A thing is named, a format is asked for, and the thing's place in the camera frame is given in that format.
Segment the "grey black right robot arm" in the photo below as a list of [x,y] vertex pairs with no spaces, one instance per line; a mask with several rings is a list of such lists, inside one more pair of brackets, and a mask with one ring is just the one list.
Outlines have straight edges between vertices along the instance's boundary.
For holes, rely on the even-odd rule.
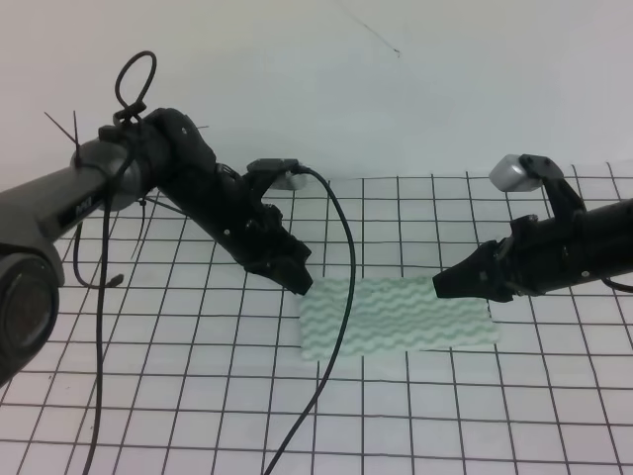
[[436,296],[506,303],[632,271],[630,200],[576,211],[569,220],[524,216],[510,228],[508,237],[435,275]]

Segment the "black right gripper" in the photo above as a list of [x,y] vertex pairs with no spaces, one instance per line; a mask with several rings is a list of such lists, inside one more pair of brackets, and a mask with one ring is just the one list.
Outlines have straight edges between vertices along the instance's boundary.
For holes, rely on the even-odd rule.
[[523,217],[511,234],[481,244],[471,255],[432,278],[440,299],[482,298],[509,302],[587,281],[584,213],[568,220]]

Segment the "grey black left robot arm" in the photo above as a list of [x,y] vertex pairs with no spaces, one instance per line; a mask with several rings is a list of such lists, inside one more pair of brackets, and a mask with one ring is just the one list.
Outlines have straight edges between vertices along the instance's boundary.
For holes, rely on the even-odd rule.
[[313,280],[309,248],[263,203],[295,159],[254,161],[245,174],[221,164],[191,119],[158,109],[118,122],[82,144],[69,166],[1,195],[1,378],[10,380],[43,348],[64,283],[56,241],[96,210],[120,211],[158,190],[246,271],[296,294]]

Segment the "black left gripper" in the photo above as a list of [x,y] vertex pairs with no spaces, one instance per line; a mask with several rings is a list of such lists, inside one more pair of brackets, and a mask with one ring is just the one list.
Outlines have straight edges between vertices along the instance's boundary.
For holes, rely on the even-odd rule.
[[240,175],[228,166],[180,166],[159,190],[251,274],[296,295],[313,285],[306,268],[311,250],[289,233],[283,213],[262,202],[275,178],[296,162],[253,162]]

